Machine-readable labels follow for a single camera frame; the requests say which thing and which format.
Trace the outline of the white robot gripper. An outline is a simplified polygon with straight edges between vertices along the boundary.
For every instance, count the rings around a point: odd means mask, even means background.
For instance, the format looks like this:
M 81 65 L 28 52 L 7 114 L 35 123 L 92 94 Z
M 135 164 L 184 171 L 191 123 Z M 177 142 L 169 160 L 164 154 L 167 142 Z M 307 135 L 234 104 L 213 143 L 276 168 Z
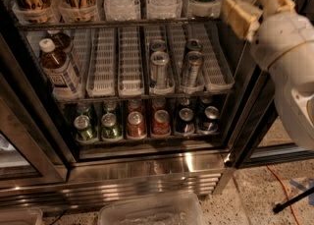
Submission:
M 252 57 L 262 70 L 268 71 L 284 54 L 305 42 L 313 41 L 314 26 L 306 17 L 295 13 L 292 0 L 259 2 L 263 11 L 242 0 L 223 0 L 221 11 L 222 18 L 238 38 L 252 40 Z M 273 16 L 260 26 L 262 14 Z

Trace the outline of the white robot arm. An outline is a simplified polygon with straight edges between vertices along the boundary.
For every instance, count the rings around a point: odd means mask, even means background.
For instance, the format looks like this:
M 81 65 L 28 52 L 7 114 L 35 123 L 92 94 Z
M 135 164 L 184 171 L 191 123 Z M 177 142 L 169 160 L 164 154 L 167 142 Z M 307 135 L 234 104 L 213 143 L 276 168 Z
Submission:
M 275 106 L 290 138 L 314 149 L 314 27 L 292 0 L 223 0 L 235 35 L 275 84 Z

